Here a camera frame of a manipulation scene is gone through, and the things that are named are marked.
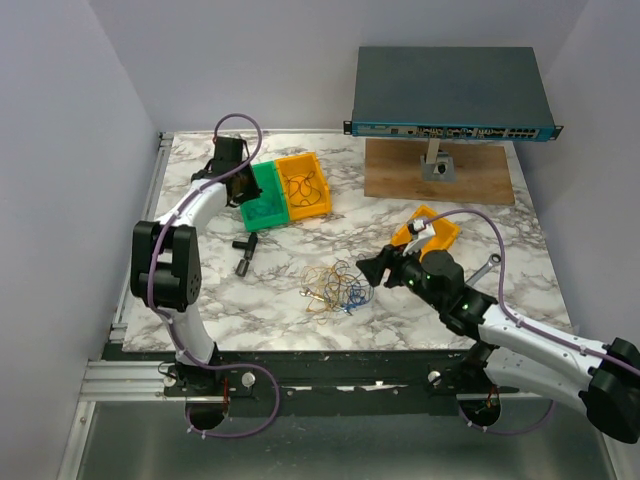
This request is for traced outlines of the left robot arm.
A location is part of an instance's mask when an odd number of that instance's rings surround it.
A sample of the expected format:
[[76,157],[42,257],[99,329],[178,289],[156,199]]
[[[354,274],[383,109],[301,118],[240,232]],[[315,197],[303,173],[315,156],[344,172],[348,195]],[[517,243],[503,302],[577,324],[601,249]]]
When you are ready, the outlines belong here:
[[216,343],[206,332],[198,297],[203,283],[198,237],[226,207],[237,207],[261,194],[247,142],[216,137],[213,157],[191,177],[177,204],[153,221],[133,229],[131,294],[164,324],[176,360],[191,367],[187,382],[201,395],[214,393],[222,380],[212,364]]

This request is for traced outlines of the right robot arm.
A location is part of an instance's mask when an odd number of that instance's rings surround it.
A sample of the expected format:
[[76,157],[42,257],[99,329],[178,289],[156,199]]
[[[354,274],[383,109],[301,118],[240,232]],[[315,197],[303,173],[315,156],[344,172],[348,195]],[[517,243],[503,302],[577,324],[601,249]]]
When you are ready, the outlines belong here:
[[503,307],[467,283],[462,266],[444,250],[418,258],[387,245],[356,266],[370,286],[407,288],[448,330],[488,349],[486,358],[461,365],[467,389],[495,384],[534,393],[584,414],[615,440],[638,442],[639,350],[633,343],[585,339]]

